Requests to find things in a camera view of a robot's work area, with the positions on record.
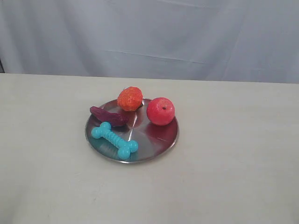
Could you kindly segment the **turquoise toy bone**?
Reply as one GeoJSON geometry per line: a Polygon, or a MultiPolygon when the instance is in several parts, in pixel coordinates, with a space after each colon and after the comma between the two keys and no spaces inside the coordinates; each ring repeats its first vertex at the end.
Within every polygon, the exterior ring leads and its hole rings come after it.
{"type": "Polygon", "coordinates": [[[139,146],[135,140],[125,141],[119,135],[115,134],[111,128],[112,126],[109,122],[102,122],[99,127],[91,130],[91,136],[95,139],[104,138],[110,142],[118,149],[117,154],[121,160],[126,160],[132,153],[137,152],[139,146]]]}

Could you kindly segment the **red apple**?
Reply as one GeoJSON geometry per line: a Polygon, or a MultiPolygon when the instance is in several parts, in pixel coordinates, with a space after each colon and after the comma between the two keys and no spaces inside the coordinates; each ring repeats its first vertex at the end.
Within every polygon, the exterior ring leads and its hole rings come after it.
{"type": "Polygon", "coordinates": [[[147,117],[154,125],[168,125],[175,117],[175,106],[167,98],[155,98],[147,106],[147,117]]]}

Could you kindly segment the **orange textured fruit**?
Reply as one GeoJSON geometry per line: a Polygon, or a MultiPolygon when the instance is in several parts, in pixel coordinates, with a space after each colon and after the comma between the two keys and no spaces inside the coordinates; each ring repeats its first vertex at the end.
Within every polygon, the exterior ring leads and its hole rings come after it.
{"type": "Polygon", "coordinates": [[[127,112],[136,111],[142,104],[142,91],[137,87],[124,89],[117,98],[117,105],[127,112]]]}

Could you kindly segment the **purple sweet potato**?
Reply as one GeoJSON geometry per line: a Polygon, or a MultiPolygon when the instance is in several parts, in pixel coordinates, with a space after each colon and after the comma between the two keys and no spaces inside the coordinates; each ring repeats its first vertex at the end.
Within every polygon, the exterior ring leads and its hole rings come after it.
{"type": "Polygon", "coordinates": [[[111,113],[100,107],[92,106],[90,107],[90,113],[97,120],[101,122],[108,122],[111,126],[124,126],[128,123],[128,118],[119,113],[111,113]]]}

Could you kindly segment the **white backdrop cloth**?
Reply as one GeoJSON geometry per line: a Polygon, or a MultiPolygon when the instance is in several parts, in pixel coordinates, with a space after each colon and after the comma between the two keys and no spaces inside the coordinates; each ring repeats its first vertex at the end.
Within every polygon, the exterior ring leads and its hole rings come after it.
{"type": "Polygon", "coordinates": [[[297,83],[296,0],[3,0],[6,73],[297,83]]]}

